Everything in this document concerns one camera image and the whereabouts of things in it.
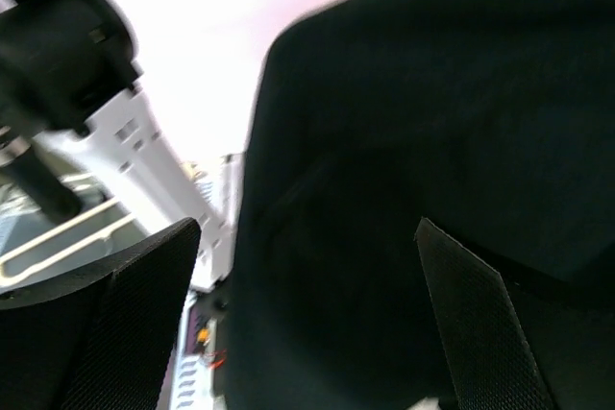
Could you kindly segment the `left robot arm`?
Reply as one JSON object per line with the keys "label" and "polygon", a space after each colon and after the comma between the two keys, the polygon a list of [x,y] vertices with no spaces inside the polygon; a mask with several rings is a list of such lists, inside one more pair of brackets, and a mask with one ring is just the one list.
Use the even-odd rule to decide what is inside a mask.
{"label": "left robot arm", "polygon": [[33,144],[91,173],[127,221],[201,229],[191,288],[232,268],[232,233],[165,141],[139,88],[135,47],[108,0],[14,0],[1,15],[1,170],[61,232],[86,219]]}

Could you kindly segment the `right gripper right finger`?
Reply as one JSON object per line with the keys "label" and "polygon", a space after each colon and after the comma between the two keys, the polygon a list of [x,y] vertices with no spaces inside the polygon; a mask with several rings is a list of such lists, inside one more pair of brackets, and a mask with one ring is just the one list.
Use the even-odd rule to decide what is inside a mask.
{"label": "right gripper right finger", "polygon": [[500,273],[432,221],[415,240],[460,409],[553,409]]}

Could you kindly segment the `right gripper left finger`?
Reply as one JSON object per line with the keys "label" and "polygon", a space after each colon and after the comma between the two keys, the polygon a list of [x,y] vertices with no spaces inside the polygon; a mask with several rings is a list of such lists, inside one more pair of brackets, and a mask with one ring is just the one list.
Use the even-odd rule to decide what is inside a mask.
{"label": "right gripper left finger", "polygon": [[183,219],[2,295],[2,409],[156,408],[199,242]]}

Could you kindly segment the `black t shirt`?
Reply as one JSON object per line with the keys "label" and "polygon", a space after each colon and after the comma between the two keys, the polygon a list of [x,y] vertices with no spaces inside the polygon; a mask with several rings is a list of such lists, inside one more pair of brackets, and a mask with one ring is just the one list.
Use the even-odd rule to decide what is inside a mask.
{"label": "black t shirt", "polygon": [[614,405],[614,0],[345,0],[264,65],[231,409],[460,409],[415,233],[500,273],[553,409]]}

